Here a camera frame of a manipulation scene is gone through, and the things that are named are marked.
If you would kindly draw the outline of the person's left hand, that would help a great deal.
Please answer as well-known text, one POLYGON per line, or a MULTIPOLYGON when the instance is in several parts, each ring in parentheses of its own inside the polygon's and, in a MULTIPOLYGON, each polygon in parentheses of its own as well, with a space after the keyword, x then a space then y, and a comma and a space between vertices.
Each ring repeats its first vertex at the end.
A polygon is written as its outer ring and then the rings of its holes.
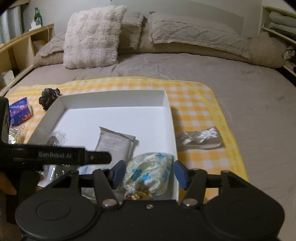
POLYGON ((16 190, 4 173, 0 173, 0 190, 8 195, 16 195, 16 190))

